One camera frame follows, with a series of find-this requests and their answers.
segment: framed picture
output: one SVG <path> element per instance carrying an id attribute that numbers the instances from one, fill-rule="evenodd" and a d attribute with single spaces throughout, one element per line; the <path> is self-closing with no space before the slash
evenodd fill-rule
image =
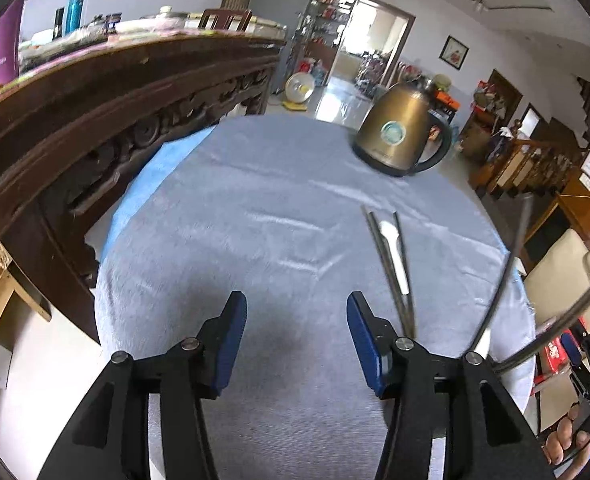
<path id="1" fill-rule="evenodd" d="M 440 59 L 459 70 L 464 64 L 466 54 L 468 54 L 468 47 L 449 36 L 444 48 L 441 49 Z"/>

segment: round sticker on kettle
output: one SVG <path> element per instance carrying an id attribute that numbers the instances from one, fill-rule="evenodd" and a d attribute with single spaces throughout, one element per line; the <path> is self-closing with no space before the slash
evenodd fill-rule
<path id="1" fill-rule="evenodd" d="M 397 121 L 389 121 L 380 130 L 381 140 L 390 146 L 396 146 L 406 139 L 406 127 Z"/>

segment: metal bolt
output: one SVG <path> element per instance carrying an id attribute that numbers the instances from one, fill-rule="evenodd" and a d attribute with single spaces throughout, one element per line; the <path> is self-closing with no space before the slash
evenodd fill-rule
<path id="1" fill-rule="evenodd" d="M 473 366 L 477 366 L 477 365 L 482 364 L 483 360 L 484 360 L 483 357 L 480 354 L 478 354 L 477 352 L 468 352 L 466 354 L 466 361 L 468 361 Z"/>
<path id="2" fill-rule="evenodd" d="M 124 350 L 118 350 L 117 352 L 114 352 L 113 355 L 111 355 L 111 362 L 114 365 L 121 365 L 129 357 L 131 357 L 131 355 L 128 352 L 125 352 Z"/>
<path id="3" fill-rule="evenodd" d="M 197 337 L 187 337 L 180 343 L 182 350 L 195 350 L 200 346 L 200 341 Z"/>
<path id="4" fill-rule="evenodd" d="M 415 346 L 415 343 L 413 343 L 413 340 L 408 337 L 398 337 L 395 340 L 395 346 L 404 352 L 408 352 L 413 346 Z"/>

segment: dark wooden sideboard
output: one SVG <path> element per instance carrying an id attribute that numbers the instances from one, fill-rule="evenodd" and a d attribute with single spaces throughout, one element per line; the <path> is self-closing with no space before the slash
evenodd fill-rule
<path id="1" fill-rule="evenodd" d="M 98 340 L 98 262 L 84 236 L 163 142 L 237 104 L 264 113 L 281 40 L 149 38 L 65 60 L 0 96 L 0 241 L 40 292 Z"/>

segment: human hand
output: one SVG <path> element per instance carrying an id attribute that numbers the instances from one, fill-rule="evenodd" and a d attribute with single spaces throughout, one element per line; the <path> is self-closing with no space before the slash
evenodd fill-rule
<path id="1" fill-rule="evenodd" d="M 559 421 L 557 430 L 553 431 L 546 439 L 544 454 L 548 459 L 548 463 L 559 465 L 564 459 L 564 450 L 571 447 L 572 443 L 572 422 L 577 418 L 578 414 L 579 405 L 576 404 L 570 409 L 568 415 Z M 557 480 L 572 480 L 587 464 L 590 458 L 590 434 L 585 431 L 578 431 L 575 444 L 580 451 L 572 460 L 570 467 Z"/>

